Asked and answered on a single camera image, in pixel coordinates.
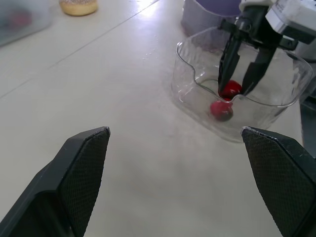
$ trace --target red cherry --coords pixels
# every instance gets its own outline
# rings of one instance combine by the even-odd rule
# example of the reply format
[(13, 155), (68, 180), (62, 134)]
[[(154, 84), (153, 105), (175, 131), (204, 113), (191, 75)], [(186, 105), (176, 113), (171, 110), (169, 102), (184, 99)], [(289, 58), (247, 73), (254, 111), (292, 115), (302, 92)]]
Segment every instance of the red cherry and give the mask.
[(211, 114), (218, 121), (228, 121), (233, 117), (234, 114), (232, 105), (232, 103), (225, 103), (223, 101), (213, 102), (210, 106)]
[(226, 99), (226, 98), (233, 99), (235, 95), (238, 95), (241, 93), (241, 89), (242, 87), (238, 82), (234, 80), (230, 80), (225, 86), (224, 90), (222, 92), (218, 91), (218, 94), (223, 99)]

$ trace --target white table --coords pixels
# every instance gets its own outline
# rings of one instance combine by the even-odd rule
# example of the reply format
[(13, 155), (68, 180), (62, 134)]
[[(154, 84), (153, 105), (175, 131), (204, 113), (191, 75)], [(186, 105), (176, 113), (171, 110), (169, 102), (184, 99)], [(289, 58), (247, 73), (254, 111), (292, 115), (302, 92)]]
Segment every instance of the white table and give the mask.
[[(50, 28), (0, 49), (0, 219), (68, 137), (109, 126), (86, 237), (279, 237), (244, 145), (168, 98), (183, 0), (100, 0), (83, 18), (56, 2)], [(302, 142), (299, 106), (271, 130)]]

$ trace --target textured gripper pad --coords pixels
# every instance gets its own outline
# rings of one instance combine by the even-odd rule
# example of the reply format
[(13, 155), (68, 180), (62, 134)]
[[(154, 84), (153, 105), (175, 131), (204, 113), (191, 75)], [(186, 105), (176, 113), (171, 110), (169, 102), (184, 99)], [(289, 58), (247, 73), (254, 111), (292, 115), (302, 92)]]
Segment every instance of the textured gripper pad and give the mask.
[(61, 184), (61, 199), (77, 237), (84, 235), (98, 197), (107, 140), (107, 131), (89, 138)]
[(277, 139), (251, 128), (244, 129), (242, 137), (257, 187), (275, 223), (284, 237), (296, 236), (313, 207), (314, 183)]

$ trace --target robotic arm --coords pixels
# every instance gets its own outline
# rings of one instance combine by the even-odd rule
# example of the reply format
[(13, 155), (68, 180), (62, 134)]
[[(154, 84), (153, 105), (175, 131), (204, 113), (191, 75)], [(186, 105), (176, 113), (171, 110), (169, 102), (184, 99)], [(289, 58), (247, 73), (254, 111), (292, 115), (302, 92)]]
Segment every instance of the robotic arm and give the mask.
[(236, 69), (241, 44), (246, 43), (259, 50), (243, 78), (241, 93), (246, 95), (265, 75), (277, 48), (298, 48), (297, 54), (307, 51), (316, 37), (316, 6), (312, 0), (242, 0), (239, 8), (241, 15), (235, 23), (224, 20), (220, 26), (230, 38), (220, 61), (218, 83), (221, 92)]

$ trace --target transparent container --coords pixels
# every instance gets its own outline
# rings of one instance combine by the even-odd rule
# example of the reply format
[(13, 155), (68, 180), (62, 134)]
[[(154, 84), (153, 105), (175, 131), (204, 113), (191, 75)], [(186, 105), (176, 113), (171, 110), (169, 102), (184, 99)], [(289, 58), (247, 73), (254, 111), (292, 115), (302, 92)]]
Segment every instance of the transparent container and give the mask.
[[(179, 43), (172, 79), (172, 95), (176, 105), (196, 121), (222, 138), (240, 142), (243, 126), (267, 129), (295, 103), (311, 81), (310, 65), (291, 52), (277, 50), (265, 76), (247, 96), (237, 95), (231, 101), (218, 96), (219, 62), (228, 33), (210, 28)], [(232, 80), (242, 84), (257, 50), (243, 44), (240, 60)], [(233, 116), (219, 121), (210, 112), (214, 102), (229, 104)]]
[(50, 20), (48, 0), (0, 0), (0, 45), (39, 31)]

